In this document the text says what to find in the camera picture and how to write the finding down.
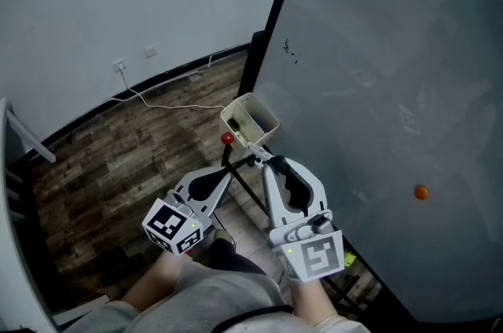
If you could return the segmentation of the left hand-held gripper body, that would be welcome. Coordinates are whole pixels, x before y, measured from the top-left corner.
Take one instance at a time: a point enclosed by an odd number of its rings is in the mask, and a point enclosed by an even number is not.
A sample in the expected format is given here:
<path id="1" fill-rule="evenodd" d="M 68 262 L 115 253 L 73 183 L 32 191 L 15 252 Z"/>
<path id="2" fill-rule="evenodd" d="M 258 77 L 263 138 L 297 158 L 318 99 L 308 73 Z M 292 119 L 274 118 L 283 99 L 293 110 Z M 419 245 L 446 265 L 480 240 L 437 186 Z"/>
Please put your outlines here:
<path id="1" fill-rule="evenodd" d="M 153 243 L 182 255 L 206 237 L 214 210 L 214 193 L 195 196 L 186 188 L 172 189 L 156 199 L 141 225 Z"/>

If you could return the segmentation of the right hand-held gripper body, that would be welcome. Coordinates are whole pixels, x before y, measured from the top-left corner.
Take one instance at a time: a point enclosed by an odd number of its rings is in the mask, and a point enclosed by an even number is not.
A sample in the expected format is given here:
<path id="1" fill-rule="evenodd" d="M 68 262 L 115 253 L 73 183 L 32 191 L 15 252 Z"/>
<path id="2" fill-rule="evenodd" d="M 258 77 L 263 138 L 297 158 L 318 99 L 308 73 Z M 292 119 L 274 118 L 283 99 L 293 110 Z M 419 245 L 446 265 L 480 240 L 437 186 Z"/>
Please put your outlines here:
<path id="1" fill-rule="evenodd" d="M 269 238 L 291 280 L 319 280 L 344 269 L 343 235 L 332 223 L 330 210 L 276 227 Z"/>

